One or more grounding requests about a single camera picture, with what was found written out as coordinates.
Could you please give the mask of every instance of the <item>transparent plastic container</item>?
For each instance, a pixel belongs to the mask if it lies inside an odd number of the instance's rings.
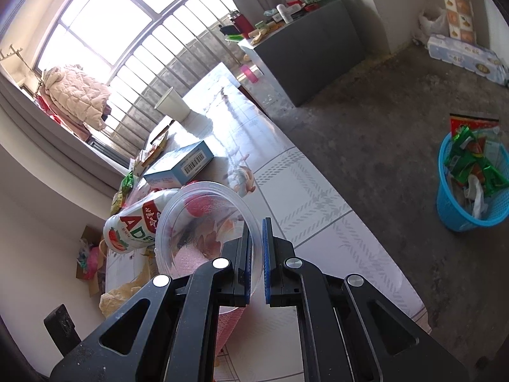
[[[159,272],[176,279],[193,273],[221,254],[225,242],[242,236],[246,222],[251,239],[251,294],[263,268],[261,230],[244,200],[215,182],[195,182],[183,187],[166,204],[156,232]],[[221,307],[220,313],[235,308]]]

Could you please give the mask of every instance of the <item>white bottle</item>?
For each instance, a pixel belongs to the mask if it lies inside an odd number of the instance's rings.
[[[283,17],[283,20],[286,24],[289,24],[293,21],[292,16],[287,12],[287,8],[284,4],[278,4],[276,8],[279,11],[279,14],[281,14],[281,17]]]

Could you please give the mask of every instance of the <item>window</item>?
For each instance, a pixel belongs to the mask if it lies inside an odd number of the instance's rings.
[[[71,0],[39,55],[40,71],[79,64],[109,84],[111,114],[92,135],[135,156],[162,115],[157,100],[172,86],[183,95],[225,56],[218,37],[232,0]]]

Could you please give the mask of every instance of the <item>open cardboard box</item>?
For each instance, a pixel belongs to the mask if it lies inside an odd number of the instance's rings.
[[[102,237],[102,231],[97,230],[94,227],[91,227],[90,225],[87,225],[85,227],[85,230],[83,231],[83,234],[81,235],[81,238],[87,240],[88,242],[99,246],[101,243]],[[97,256],[97,270],[99,270],[105,262],[106,257],[104,254],[107,253],[107,249],[99,249],[99,254]],[[85,273],[83,272],[83,269],[81,266],[76,262],[76,278],[83,280],[85,276]],[[98,274],[97,272],[94,274],[94,277],[92,277],[90,280],[86,280],[88,282],[88,293],[90,294],[90,297],[96,295],[97,293],[102,293],[101,288],[99,287],[99,280],[98,280]]]

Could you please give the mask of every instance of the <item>concrete floor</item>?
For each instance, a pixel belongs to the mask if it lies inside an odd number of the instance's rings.
[[[299,108],[264,85],[250,87],[269,117],[379,239],[426,305],[432,336],[475,375],[509,333],[509,222],[447,230],[437,155],[454,109],[497,113],[509,130],[509,90],[414,46],[361,64]]]

